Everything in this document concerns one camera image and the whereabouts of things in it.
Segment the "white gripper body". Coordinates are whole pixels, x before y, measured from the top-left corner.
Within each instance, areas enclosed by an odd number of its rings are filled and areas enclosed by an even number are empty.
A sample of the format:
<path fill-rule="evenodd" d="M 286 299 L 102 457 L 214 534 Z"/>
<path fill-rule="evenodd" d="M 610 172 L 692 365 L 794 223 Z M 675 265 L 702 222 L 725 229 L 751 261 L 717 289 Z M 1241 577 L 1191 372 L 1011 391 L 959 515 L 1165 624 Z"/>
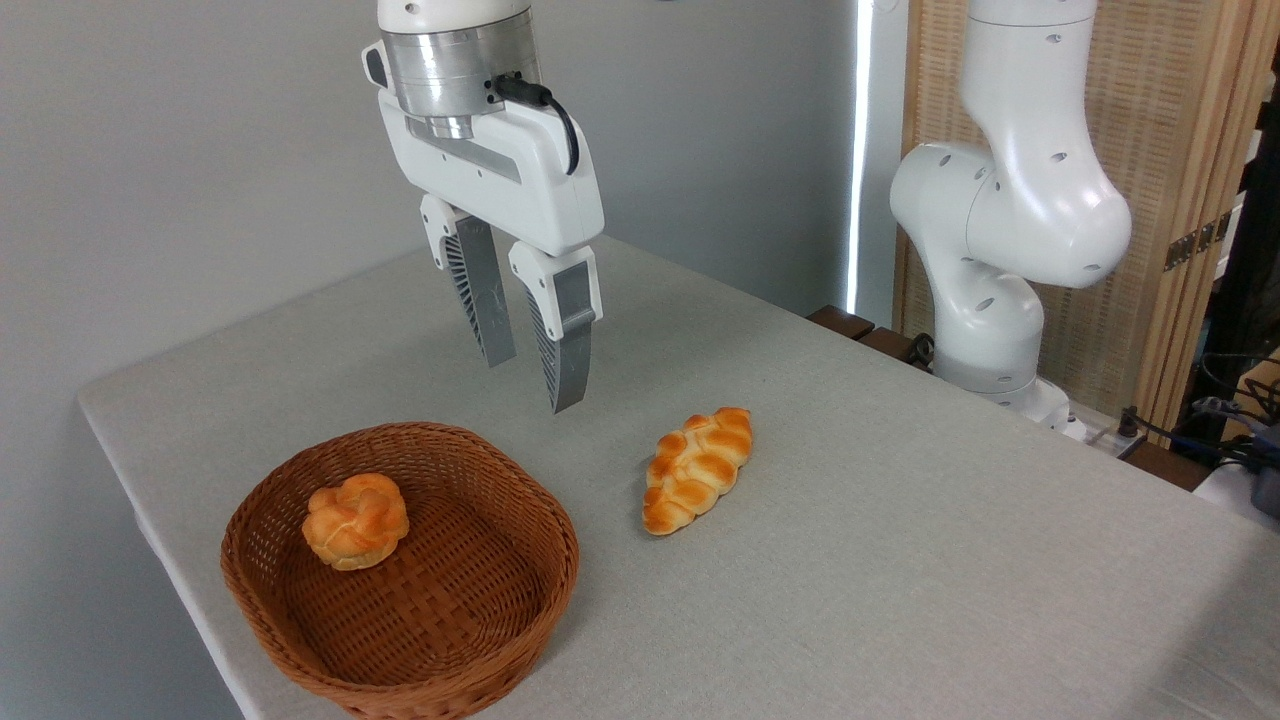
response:
<path fill-rule="evenodd" d="M 552 109 L 506 102 L 472 119 L 471 138 L 439 138 L 402 111 L 381 42 L 364 50 L 365 74 L 396 160 L 407 181 L 552 256 L 598 237 L 605 224 L 593 160 L 582 131 L 579 164 L 568 173 L 564 124 Z"/>

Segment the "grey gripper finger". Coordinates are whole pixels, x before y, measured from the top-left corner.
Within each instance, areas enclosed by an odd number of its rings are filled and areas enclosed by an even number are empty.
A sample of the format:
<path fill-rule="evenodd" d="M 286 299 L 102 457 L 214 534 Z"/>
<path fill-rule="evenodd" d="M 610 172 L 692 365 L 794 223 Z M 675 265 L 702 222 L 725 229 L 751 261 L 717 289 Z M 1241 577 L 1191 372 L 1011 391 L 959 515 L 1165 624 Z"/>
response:
<path fill-rule="evenodd" d="M 525 287 L 553 413 L 582 401 L 590 372 L 593 323 L 603 318 L 593 250 L 553 258 L 526 242 L 509 251 Z"/>
<path fill-rule="evenodd" d="M 431 256 L 447 272 L 488 366 L 515 357 L 497 246 L 489 223 L 430 193 L 420 217 Z"/>

